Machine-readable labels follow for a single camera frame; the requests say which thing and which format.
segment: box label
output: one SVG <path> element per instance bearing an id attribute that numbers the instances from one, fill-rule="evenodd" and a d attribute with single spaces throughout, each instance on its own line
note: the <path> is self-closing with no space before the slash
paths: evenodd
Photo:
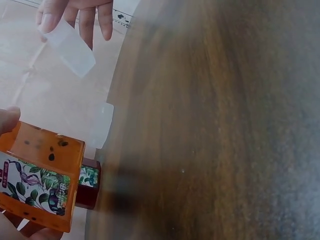
<path id="1" fill-rule="evenodd" d="M 64 216 L 70 178 L 0 152 L 0 193 Z"/>
<path id="2" fill-rule="evenodd" d="M 90 166 L 81 166 L 79 184 L 91 188 L 98 187 L 99 170 Z"/>

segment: wooden table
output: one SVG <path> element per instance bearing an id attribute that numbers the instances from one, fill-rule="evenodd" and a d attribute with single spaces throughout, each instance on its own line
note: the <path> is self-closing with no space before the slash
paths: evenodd
<path id="1" fill-rule="evenodd" d="M 141 0 L 87 239 L 319 239 L 319 9 Z"/>

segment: orange box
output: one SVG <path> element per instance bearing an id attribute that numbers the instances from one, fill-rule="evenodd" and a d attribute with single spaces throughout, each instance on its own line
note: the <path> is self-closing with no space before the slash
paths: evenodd
<path id="1" fill-rule="evenodd" d="M 70 232 L 85 143 L 19 122 L 0 137 L 0 207 Z"/>

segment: transparent plastic piece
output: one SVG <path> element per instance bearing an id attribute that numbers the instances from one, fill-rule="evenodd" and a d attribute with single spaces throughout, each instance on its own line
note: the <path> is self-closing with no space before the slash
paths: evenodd
<path id="1" fill-rule="evenodd" d="M 59 49 L 64 41 L 52 42 L 57 36 L 49 35 L 47 43 L 41 42 L 35 26 L 36 12 L 35 7 L 0 0 L 0 109 L 18 106 L 21 121 L 84 141 L 84 156 L 93 159 L 108 136 L 113 106 L 106 100 L 125 35 L 114 29 L 106 42 L 96 25 L 93 52 L 87 45 L 87 53 L 78 51 L 84 56 L 93 54 L 96 63 L 80 79 L 61 59 Z M 71 35 L 82 41 L 77 25 L 73 29 L 64 24 L 60 23 L 61 29 L 68 29 L 62 31 L 64 39 L 70 38 L 67 32 L 72 30 Z M 72 62 L 74 55 L 67 56 Z"/>
<path id="2" fill-rule="evenodd" d="M 42 35 L 78 77 L 83 78 L 96 64 L 91 49 L 65 20 L 62 19 L 53 31 Z"/>

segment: dark brown wood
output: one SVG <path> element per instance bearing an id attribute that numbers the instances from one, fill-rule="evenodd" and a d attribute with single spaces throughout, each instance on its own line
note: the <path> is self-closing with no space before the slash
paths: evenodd
<path id="1" fill-rule="evenodd" d="M 87 239 L 319 239 L 319 9 L 141 0 Z"/>

